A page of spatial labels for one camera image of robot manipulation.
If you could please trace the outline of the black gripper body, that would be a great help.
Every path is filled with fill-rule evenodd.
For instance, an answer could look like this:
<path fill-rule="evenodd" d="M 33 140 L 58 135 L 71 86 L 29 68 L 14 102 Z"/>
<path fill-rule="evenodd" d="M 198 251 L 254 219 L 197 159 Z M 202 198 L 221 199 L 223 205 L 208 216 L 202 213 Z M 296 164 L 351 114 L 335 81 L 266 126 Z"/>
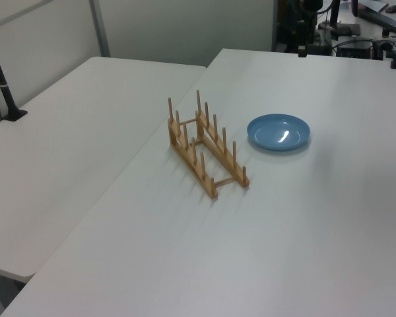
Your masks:
<path fill-rule="evenodd" d="M 304 17 L 296 25 L 296 44 L 297 46 L 307 46 L 315 44 L 315 16 Z"/>

